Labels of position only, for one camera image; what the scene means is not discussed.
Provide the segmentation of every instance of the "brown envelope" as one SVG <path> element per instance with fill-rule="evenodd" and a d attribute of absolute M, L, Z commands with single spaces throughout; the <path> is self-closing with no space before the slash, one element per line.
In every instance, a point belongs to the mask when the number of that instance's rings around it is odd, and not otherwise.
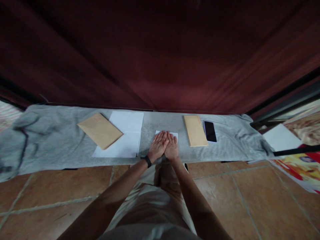
<path fill-rule="evenodd" d="M 77 124 L 101 149 L 106 149 L 123 135 L 100 113 Z"/>
<path fill-rule="evenodd" d="M 186 123 L 190 147 L 208 146 L 206 135 L 201 125 L 200 117 L 183 116 Z"/>

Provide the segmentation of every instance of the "leg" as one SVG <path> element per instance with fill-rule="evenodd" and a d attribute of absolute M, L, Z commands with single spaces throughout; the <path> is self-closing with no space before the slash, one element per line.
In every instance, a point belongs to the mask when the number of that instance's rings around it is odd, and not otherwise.
<path fill-rule="evenodd" d="M 176 173 L 170 163 L 162 163 L 160 171 L 160 187 L 174 196 L 177 200 L 182 200 L 180 184 Z"/>
<path fill-rule="evenodd" d="M 115 213 L 106 231 L 114 229 L 119 223 L 119 221 L 125 216 L 125 214 L 135 206 L 138 194 L 144 185 L 148 184 L 158 186 L 159 169 L 160 165 L 152 165 L 141 175 L 140 179 L 134 185 L 133 189 L 131 190 L 127 198 L 124 200 L 123 204 Z"/>

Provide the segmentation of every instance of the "maroon fabric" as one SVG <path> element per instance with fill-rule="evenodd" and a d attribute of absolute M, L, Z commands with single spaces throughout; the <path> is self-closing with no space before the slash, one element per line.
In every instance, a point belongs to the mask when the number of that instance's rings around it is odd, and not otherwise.
<path fill-rule="evenodd" d="M 318 0 L 0 7 L 0 74 L 49 102 L 245 113 L 320 62 Z"/>

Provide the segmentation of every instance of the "smartphone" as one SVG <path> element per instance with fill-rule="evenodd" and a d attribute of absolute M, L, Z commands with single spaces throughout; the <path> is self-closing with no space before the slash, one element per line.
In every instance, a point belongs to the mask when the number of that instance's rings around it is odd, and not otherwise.
<path fill-rule="evenodd" d="M 213 122 L 203 121 L 204 133 L 208 142 L 217 142 L 216 132 L 214 131 Z"/>

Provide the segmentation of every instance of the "small white paper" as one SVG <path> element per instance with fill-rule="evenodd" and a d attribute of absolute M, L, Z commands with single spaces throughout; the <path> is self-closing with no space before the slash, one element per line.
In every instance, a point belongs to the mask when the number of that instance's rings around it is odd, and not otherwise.
<path fill-rule="evenodd" d="M 283 124 L 279 124 L 263 134 L 269 145 L 274 148 L 274 151 L 283 151 L 297 148 L 302 144 L 302 141 L 297 138 Z"/>
<path fill-rule="evenodd" d="M 170 132 L 174 137 L 177 137 L 177 141 L 178 141 L 178 133 L 172 133 L 172 132 Z"/>
<path fill-rule="evenodd" d="M 105 150 L 97 146 L 92 157 L 135 158 L 140 147 L 143 115 L 141 112 L 113 111 L 109 121 L 123 135 Z"/>

